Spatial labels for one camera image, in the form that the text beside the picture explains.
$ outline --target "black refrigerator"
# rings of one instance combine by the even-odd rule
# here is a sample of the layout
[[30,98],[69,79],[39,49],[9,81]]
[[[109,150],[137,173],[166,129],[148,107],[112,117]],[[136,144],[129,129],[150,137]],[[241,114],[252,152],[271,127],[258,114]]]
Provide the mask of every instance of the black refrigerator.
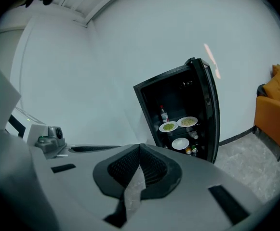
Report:
[[[193,57],[183,66],[148,79],[133,88],[157,146],[215,162],[220,114],[217,90],[208,63]],[[161,132],[161,105],[170,121],[177,122],[183,117],[193,116],[198,122],[191,127]],[[197,133],[196,137],[191,136],[194,131]],[[185,150],[174,149],[172,142],[178,138],[188,139],[189,146],[196,148],[196,153],[187,154]]]

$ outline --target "gray floor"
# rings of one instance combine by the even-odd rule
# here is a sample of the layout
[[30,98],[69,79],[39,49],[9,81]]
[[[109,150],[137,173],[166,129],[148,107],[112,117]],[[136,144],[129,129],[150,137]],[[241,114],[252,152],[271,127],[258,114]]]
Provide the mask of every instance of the gray floor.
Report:
[[[280,148],[265,133],[248,134],[220,146],[215,165],[249,187],[266,203],[280,194]],[[125,190],[127,219],[139,208],[140,193],[145,189],[144,174],[139,167]]]

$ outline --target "black stripe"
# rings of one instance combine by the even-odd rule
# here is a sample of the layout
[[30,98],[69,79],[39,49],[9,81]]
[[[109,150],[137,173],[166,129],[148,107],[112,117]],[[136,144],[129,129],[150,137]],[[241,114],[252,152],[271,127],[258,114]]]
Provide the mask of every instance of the black stripe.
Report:
[[120,201],[113,214],[104,218],[104,221],[112,224],[115,227],[121,228],[127,221],[126,206],[124,201],[124,194],[120,197]]
[[210,187],[208,190],[211,192],[233,225],[248,217],[249,214],[247,211],[240,206],[240,204],[223,186]]
[[226,139],[224,141],[219,142],[219,146],[222,146],[222,145],[225,145],[225,144],[229,144],[229,143],[231,143],[231,142],[233,142],[235,140],[238,140],[238,139],[246,136],[247,134],[252,132],[252,129],[253,129],[253,127],[248,129],[247,131],[244,131],[244,132],[238,134],[238,135],[235,135],[235,136],[233,136],[231,138],[228,138],[228,139]]
[[57,166],[57,167],[52,167],[52,171],[53,173],[58,173],[58,172],[62,172],[68,169],[72,169],[75,168],[76,166],[74,164],[65,164],[65,165],[61,165],[61,166]]
[[23,138],[25,127],[13,115],[10,116],[8,122],[19,132],[18,136]]

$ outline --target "bottle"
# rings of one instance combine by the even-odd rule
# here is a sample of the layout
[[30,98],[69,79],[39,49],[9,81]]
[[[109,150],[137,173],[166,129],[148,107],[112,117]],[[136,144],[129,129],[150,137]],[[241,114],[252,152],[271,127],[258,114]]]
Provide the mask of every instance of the bottle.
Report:
[[188,154],[188,155],[192,153],[190,146],[188,146],[188,147],[185,149],[185,151],[186,151],[186,154]]
[[193,131],[193,132],[189,133],[189,135],[190,135],[190,137],[194,138],[195,140],[197,140],[199,138],[196,131]]
[[161,109],[160,114],[161,114],[163,123],[168,122],[169,121],[168,114],[164,111],[163,105],[160,105],[160,109]]
[[198,152],[198,149],[194,145],[191,147],[191,150],[192,150],[192,153],[197,153]]

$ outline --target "baseboard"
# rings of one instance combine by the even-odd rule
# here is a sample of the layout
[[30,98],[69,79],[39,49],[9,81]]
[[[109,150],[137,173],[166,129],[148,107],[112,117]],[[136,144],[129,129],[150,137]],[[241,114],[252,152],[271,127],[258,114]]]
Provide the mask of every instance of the baseboard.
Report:
[[244,131],[244,132],[238,134],[238,135],[235,135],[235,136],[233,136],[231,138],[228,138],[228,139],[226,139],[224,141],[219,142],[219,146],[222,146],[222,145],[225,145],[225,144],[229,144],[229,143],[231,143],[231,142],[233,142],[235,140],[240,139],[241,137],[246,136],[247,134],[252,132],[252,129],[253,129],[253,127],[248,129],[247,131]]

